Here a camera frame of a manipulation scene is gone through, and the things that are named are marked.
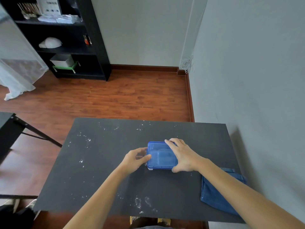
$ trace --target white bin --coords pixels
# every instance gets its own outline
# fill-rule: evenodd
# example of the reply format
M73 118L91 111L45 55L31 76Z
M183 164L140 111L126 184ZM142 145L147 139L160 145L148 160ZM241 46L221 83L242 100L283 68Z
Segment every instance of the white bin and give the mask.
M56 54L50 59L50 61L55 66L72 67L74 64L72 56L64 54Z

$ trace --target person's left hand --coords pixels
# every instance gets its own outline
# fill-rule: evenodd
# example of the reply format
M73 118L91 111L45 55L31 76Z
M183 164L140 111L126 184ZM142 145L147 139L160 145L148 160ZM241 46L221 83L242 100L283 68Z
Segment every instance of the person's left hand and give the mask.
M126 175L135 172L140 165L144 164L152 157L151 154L145 156L146 149L147 147L130 150L129 153L125 155L125 158L118 168L121 168Z

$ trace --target folded blue cloth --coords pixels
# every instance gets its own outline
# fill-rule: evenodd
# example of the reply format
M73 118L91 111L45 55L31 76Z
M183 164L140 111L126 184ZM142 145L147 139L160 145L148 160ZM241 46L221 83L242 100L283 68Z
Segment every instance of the folded blue cloth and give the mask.
M230 174L232 177L235 177L243 184L247 184L246 178L240 174L235 173L234 169L222 168L222 170ZM219 191L204 176L202 176L201 181L200 200L218 210L222 210L233 215L239 216L239 214L234 210L230 203L225 200L221 193L219 193Z

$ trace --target forearm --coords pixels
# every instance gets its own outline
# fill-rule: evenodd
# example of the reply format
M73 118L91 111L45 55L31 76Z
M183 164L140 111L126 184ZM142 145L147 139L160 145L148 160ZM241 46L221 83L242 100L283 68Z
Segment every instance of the forearm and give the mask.
M305 228L297 218L227 174L210 160L202 158L197 161L196 166L251 228Z
M117 167L64 229L101 229L110 211L116 190L125 177L126 174L121 167Z

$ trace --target black bookshelf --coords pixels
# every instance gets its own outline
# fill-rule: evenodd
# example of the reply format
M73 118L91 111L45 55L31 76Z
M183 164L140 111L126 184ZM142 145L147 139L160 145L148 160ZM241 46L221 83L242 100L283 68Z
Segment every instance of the black bookshelf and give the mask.
M57 78L80 78L108 80L111 65L91 0L59 0L62 14L79 15L83 22L74 24L40 22L38 18L24 19L17 3L36 3L36 0L0 0L7 13ZM69 3L76 2L78 9ZM92 42L86 45L83 35ZM58 38L63 45L58 48L40 48L38 45L47 37ZM50 58L55 54L71 54L80 67L75 74L70 70L53 69Z

